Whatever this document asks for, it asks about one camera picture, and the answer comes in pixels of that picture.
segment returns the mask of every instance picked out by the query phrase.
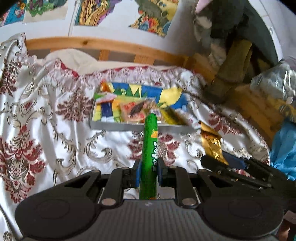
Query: green snack package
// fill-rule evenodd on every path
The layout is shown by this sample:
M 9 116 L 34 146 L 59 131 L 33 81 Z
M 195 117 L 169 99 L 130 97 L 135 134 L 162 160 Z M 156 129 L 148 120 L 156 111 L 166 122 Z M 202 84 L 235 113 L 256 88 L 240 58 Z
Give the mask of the green snack package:
M 156 198 L 157 177 L 157 117 L 151 113 L 145 118 L 142 149 L 140 199 Z

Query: pink fabric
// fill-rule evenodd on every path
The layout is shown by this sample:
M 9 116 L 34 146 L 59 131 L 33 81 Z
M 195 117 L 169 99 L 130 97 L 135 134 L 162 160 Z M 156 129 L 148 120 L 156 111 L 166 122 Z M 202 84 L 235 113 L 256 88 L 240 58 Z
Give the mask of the pink fabric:
M 200 13 L 201 10 L 203 10 L 212 0 L 199 0 L 195 12 Z

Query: wooden headboard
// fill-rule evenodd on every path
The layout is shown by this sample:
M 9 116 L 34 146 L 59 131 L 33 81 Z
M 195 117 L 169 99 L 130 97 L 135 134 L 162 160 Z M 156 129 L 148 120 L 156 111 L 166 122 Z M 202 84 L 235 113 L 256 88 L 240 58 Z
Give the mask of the wooden headboard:
M 208 59 L 195 54 L 194 57 L 175 55 L 154 48 L 109 39 L 87 37 L 53 37 L 30 39 L 26 41 L 28 50 L 48 50 L 50 52 L 67 49 L 100 50 L 98 60 L 109 60 L 111 51 L 135 55 L 133 62 L 153 65 L 160 60 L 170 65 L 180 66 L 195 73 L 200 73 L 209 83 L 214 79 L 216 71 L 210 66 Z M 256 93 L 252 93 L 249 86 L 238 87 L 228 99 L 226 105 L 238 111 L 254 127 L 258 129 L 271 146 L 275 133 L 280 129 L 283 117 L 269 103 Z

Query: white satin bedspread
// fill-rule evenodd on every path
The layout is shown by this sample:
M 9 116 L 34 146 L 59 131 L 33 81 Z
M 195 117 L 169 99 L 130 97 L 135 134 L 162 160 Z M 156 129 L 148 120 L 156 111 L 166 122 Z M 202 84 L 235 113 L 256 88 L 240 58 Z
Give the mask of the white satin bedspread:
M 141 156 L 141 133 L 90 129 L 92 97 L 102 80 L 200 93 L 201 77 L 182 68 L 108 69 L 134 64 L 99 62 L 77 50 L 37 60 L 27 55 L 24 34 L 3 42 L 0 55 L 0 239 L 5 241 L 22 237 L 14 211 L 27 196 L 93 169 L 107 174 L 132 167 Z M 269 162 L 264 139 L 241 115 L 221 107 L 212 107 L 214 112 L 188 99 L 196 117 L 221 134 L 225 151 Z M 158 150 L 167 165 L 188 172 L 202 168 L 205 152 L 198 134 L 159 134 Z M 137 197 L 138 190 L 125 192 L 125 198 Z

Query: yellow wrapper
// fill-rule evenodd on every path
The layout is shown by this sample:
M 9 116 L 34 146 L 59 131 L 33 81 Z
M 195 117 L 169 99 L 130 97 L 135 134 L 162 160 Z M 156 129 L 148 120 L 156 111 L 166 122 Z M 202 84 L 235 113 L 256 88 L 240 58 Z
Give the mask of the yellow wrapper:
M 225 160 L 221 150 L 221 136 L 212 128 L 200 122 L 202 126 L 201 136 L 202 136 L 202 146 L 205 149 L 205 153 L 218 161 L 229 165 Z

